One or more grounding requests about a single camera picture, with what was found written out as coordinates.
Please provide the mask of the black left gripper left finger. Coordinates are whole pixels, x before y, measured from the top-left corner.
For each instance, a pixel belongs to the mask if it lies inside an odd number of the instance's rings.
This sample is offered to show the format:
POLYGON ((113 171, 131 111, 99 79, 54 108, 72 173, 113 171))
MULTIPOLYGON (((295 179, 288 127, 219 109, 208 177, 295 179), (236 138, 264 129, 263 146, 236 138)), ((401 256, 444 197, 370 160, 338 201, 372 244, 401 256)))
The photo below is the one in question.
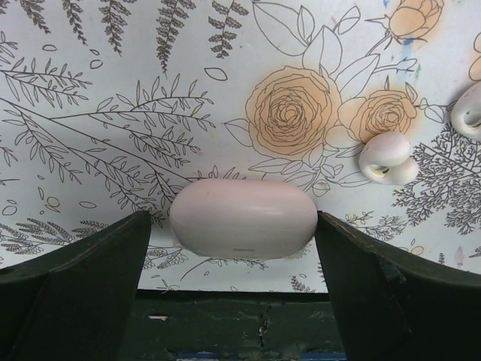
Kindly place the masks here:
POLYGON ((116 360, 151 222, 135 212, 43 256, 1 270, 3 360, 116 360))

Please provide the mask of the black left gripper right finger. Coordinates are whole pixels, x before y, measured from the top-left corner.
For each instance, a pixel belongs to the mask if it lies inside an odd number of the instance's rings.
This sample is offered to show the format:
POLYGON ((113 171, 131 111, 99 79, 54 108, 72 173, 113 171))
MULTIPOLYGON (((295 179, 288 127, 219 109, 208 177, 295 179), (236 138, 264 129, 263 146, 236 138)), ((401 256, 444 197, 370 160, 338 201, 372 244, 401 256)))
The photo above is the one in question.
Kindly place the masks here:
POLYGON ((316 248, 348 360, 478 360, 480 276, 320 211, 316 248))

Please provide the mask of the white earbud charging case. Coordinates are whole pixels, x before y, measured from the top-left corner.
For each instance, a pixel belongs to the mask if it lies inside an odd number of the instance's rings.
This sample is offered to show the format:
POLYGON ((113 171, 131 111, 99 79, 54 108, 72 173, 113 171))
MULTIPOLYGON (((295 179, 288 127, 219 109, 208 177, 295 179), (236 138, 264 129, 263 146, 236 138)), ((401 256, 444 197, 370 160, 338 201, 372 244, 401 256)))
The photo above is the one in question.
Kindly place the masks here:
POLYGON ((181 247, 216 258, 281 259, 298 253, 317 224, 313 200, 288 183, 198 180, 171 205, 181 247))

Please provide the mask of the white earbud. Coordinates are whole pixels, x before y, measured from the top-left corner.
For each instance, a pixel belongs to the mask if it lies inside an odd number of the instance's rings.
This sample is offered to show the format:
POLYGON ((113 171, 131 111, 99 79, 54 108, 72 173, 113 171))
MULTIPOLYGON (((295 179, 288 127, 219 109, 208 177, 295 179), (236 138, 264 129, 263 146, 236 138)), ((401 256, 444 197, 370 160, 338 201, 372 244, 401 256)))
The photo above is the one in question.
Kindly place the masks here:
POLYGON ((459 97, 452 109, 450 122, 457 133, 480 142, 480 82, 459 97))
POLYGON ((419 173, 418 163, 410 157, 410 142, 400 132, 384 132, 364 146, 358 165, 370 181, 383 185, 405 185, 419 173))

